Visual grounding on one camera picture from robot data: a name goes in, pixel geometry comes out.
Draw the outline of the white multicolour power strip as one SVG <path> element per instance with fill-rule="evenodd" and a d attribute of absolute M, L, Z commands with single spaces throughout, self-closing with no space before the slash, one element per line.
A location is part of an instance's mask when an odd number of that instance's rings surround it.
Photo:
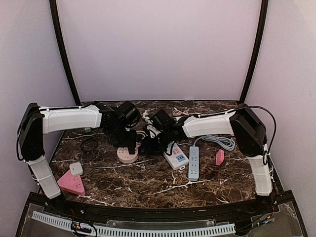
<path fill-rule="evenodd" d="M 156 138 L 160 134 L 160 131 L 154 127 L 148 116 L 143 116 L 143 119 L 147 124 L 145 127 L 147 128 L 150 137 Z M 184 170 L 185 166 L 189 164 L 189 159 L 175 142 L 169 143 L 167 150 L 162 154 L 173 170 Z"/>

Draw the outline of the green plug adapter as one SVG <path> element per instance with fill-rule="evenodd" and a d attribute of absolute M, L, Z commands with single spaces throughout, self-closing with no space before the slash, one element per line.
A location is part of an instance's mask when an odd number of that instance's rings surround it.
<path fill-rule="evenodd" d="M 92 132 L 92 129 L 91 128 L 87 128 L 87 127 L 84 128 L 83 130 L 84 130 L 85 133 L 91 133 Z"/>

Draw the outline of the white charger with pink cable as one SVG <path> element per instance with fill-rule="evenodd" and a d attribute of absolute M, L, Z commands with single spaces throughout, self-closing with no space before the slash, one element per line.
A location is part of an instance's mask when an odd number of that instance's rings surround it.
<path fill-rule="evenodd" d="M 177 108 L 174 108 L 172 114 L 174 117 L 180 117 L 180 116 L 188 116 L 189 112 L 188 112 L 188 110 L 181 111 Z"/>

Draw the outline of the white square charger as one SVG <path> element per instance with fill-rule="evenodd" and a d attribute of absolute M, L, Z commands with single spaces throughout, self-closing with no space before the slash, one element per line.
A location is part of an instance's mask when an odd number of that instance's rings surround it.
<path fill-rule="evenodd" d="M 75 162 L 69 165 L 70 173 L 72 176 L 83 175 L 83 168 L 80 162 Z"/>

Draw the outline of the pink square plug adapter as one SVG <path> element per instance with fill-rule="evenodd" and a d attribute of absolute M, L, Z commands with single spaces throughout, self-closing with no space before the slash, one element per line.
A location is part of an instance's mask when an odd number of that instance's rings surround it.
<path fill-rule="evenodd" d="M 220 166 L 223 163 L 224 158 L 225 158 L 224 150 L 219 150 L 216 154 L 215 164 L 217 166 Z"/>

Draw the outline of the pink triangular power socket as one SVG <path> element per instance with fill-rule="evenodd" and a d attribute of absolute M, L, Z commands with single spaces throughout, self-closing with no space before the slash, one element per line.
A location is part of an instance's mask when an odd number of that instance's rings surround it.
<path fill-rule="evenodd" d="M 60 189 L 69 193 L 84 196 L 85 188 L 82 183 L 82 179 L 79 175 L 73 176 L 71 171 L 68 170 L 58 181 Z"/>

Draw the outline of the pink round socket base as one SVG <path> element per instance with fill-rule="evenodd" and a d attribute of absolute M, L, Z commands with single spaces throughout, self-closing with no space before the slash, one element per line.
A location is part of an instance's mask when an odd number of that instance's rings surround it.
<path fill-rule="evenodd" d="M 138 148 L 135 149 L 135 154 L 130 154 L 128 148 L 118 148 L 117 156 L 120 162 L 125 164 L 134 163 L 138 159 Z"/>

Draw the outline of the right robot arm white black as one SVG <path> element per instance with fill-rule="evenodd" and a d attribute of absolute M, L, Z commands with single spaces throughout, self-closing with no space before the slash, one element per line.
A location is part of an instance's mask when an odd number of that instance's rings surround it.
<path fill-rule="evenodd" d="M 249 160 L 255 181 L 255 192 L 260 197 L 253 201 L 252 210 L 263 214 L 271 206 L 268 197 L 273 190 L 268 162 L 272 141 L 266 126 L 255 114 L 256 106 L 239 104 L 237 108 L 215 114 L 193 114 L 172 118 L 166 111 L 155 113 L 150 122 L 159 131 L 155 137 L 143 139 L 141 148 L 149 155 L 167 152 L 168 145 L 207 135 L 232 135 L 239 151 Z"/>

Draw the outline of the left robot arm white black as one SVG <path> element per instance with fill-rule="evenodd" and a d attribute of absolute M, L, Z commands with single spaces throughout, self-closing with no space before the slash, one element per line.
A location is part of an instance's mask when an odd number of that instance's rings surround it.
<path fill-rule="evenodd" d="M 117 148 L 136 152 L 137 132 L 133 129 L 140 113 L 133 103 L 123 102 L 110 107 L 94 101 L 84 106 L 40 107 L 30 103 L 17 130 L 16 155 L 25 162 L 45 196 L 51 199 L 50 207 L 59 215 L 66 215 L 70 205 L 61 197 L 61 189 L 45 157 L 43 135 L 78 128 L 100 128 L 109 143 Z"/>

